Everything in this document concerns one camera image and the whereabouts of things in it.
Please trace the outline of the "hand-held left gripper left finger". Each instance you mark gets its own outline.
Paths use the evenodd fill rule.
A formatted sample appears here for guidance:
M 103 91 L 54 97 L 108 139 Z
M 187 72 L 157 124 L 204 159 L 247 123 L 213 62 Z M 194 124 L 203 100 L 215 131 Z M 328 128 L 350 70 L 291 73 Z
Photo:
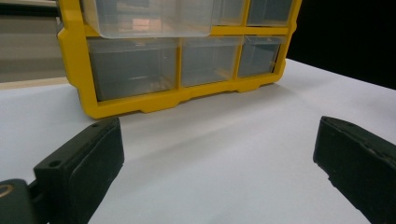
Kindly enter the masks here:
M 88 224 L 124 163 L 117 118 L 98 121 L 35 166 L 50 224 Z

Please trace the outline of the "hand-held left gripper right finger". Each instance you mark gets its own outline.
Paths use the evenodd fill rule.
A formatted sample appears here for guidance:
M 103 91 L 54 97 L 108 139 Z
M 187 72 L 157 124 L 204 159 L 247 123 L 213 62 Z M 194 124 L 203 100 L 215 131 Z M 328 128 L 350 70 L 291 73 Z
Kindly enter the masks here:
M 354 123 L 322 117 L 313 161 L 372 224 L 396 224 L 396 145 Z

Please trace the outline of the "yellow plastic drawer cabinet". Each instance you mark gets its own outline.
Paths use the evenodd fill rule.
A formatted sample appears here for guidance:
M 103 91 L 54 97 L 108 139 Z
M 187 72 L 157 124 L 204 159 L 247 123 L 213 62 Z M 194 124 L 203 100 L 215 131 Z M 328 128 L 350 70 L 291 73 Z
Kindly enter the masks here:
M 131 96 L 100 102 L 94 89 L 92 68 L 86 38 L 98 36 L 82 16 L 79 0 L 58 0 L 63 27 L 57 34 L 64 59 L 64 68 L 68 82 L 78 90 L 83 111 L 91 118 L 101 119 L 135 111 L 149 113 L 172 108 L 190 99 L 229 91 L 253 91 L 260 86 L 279 81 L 286 66 L 286 56 L 293 33 L 297 28 L 297 18 L 303 0 L 292 0 L 288 21 L 283 27 L 252 27 L 248 25 L 248 12 L 251 0 L 243 5 L 242 23 L 239 26 L 215 26 L 211 34 L 215 37 L 226 35 L 284 36 L 286 41 L 279 47 L 275 66 L 270 73 L 261 73 L 254 77 L 240 77 L 243 47 L 236 48 L 233 75 L 229 80 L 203 84 L 195 87 L 181 85 L 182 48 L 176 49 L 175 87 L 169 91 Z

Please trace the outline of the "large clear plastic drawer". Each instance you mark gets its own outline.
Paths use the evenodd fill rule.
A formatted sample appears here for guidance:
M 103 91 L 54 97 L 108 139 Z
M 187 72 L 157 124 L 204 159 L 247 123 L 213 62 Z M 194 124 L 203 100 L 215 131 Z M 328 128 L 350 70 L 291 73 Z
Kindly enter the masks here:
M 176 86 L 176 38 L 87 40 L 96 96 L 108 101 Z
M 80 0 L 84 21 L 104 38 L 208 36 L 214 0 Z

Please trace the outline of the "small clear plastic drawer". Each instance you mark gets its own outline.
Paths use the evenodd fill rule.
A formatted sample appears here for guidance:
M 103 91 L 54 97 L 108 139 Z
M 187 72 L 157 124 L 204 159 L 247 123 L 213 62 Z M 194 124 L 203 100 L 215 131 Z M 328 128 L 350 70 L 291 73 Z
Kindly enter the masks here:
M 191 87 L 230 80 L 240 36 L 186 38 L 182 45 L 181 85 Z
M 284 36 L 246 35 L 238 68 L 239 77 L 271 73 Z
M 284 26 L 287 24 L 292 0 L 250 0 L 248 26 Z
M 246 0 L 215 0 L 212 24 L 217 26 L 239 26 L 242 24 Z

